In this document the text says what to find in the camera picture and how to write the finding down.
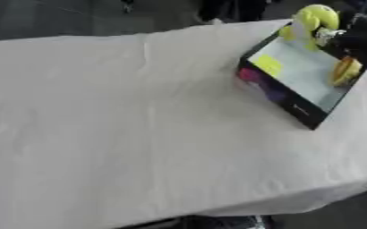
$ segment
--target gray floor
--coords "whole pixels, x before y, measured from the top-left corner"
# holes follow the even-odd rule
[[[266,20],[289,18],[298,9],[314,0],[284,0],[271,4]],[[196,0],[136,0],[130,14],[121,11],[119,0],[98,0],[94,4],[94,34],[110,36],[154,31],[176,30],[194,25]]]
[[[273,218],[274,229],[367,229],[367,192],[309,213]]]

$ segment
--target table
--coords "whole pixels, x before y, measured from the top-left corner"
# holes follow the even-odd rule
[[[0,228],[296,213],[367,190],[367,77],[316,131],[232,82],[286,22],[0,41]]]

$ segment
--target black box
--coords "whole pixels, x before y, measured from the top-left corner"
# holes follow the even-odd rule
[[[360,79],[365,69],[362,68],[347,87],[335,88],[330,85],[329,76],[345,52],[335,47],[311,51],[302,48],[302,45],[299,41],[285,41],[276,32],[242,56],[236,77],[246,87],[257,86],[269,100],[315,130]],[[281,64],[285,72],[278,76],[271,76],[255,64],[257,58],[269,56],[269,51],[274,49],[278,49],[274,52],[280,61],[295,62]]]

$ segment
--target person's foot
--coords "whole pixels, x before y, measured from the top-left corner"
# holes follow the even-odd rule
[[[123,11],[124,13],[130,13],[133,10],[133,4],[124,4]]]
[[[218,18],[212,19],[210,21],[204,21],[197,13],[195,13],[193,15],[193,19],[199,23],[200,25],[220,25],[220,24],[224,24],[223,21],[221,21]]]

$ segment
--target yellow stuffed animal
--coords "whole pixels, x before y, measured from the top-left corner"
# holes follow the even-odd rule
[[[324,27],[337,30],[339,27],[338,14],[323,4],[306,6],[293,18],[293,23],[282,28],[279,35],[286,40],[300,39],[310,50],[317,50],[316,41],[312,35],[316,29]]]

